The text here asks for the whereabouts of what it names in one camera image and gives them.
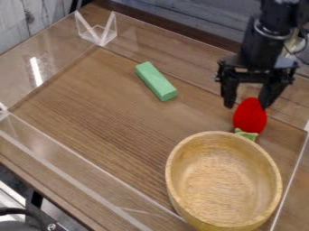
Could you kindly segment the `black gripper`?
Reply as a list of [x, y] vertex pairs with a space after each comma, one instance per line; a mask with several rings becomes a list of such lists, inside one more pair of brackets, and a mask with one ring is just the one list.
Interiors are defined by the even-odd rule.
[[215, 82], [220, 83], [220, 96], [226, 108], [234, 106], [239, 83], [263, 84], [258, 100], [262, 108], [269, 108], [293, 82], [293, 75], [299, 67], [295, 60], [285, 57], [278, 57], [273, 67], [255, 67], [239, 54], [223, 57], [216, 64]]

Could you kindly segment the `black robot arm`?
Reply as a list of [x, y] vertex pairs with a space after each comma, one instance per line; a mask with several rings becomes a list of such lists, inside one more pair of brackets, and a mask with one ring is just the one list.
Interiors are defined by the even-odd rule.
[[286, 41], [307, 23], [309, 0], [260, 0], [260, 12], [250, 17], [238, 53], [216, 62], [215, 82], [226, 108], [234, 106], [240, 83], [260, 84], [260, 106], [273, 105], [299, 68], [299, 62], [282, 55], [282, 51], [295, 54]]

